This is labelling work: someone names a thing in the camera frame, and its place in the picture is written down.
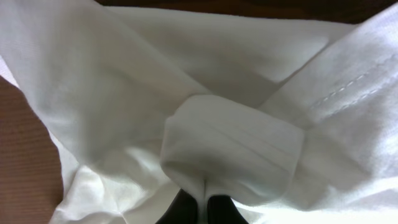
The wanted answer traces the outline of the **white printed t-shirt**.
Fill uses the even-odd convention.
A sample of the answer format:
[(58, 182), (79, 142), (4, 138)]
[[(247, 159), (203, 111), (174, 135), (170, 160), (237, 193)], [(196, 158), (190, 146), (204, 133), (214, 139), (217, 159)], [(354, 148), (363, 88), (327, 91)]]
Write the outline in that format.
[(358, 25), (2, 1), (1, 76), (62, 167), (52, 223), (397, 222), (397, 6)]

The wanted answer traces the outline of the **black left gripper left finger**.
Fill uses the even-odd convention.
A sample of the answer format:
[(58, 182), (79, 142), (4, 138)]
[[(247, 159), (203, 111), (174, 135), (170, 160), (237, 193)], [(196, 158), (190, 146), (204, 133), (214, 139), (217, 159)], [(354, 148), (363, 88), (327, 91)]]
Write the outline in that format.
[(197, 224), (197, 201), (186, 191), (180, 189), (167, 211), (155, 224)]

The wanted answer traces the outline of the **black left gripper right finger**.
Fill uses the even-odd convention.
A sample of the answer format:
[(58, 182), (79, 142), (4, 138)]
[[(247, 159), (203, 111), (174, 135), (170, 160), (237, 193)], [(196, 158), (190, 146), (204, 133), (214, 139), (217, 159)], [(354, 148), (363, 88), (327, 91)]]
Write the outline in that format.
[(248, 224), (227, 195), (215, 195), (207, 204), (209, 224)]

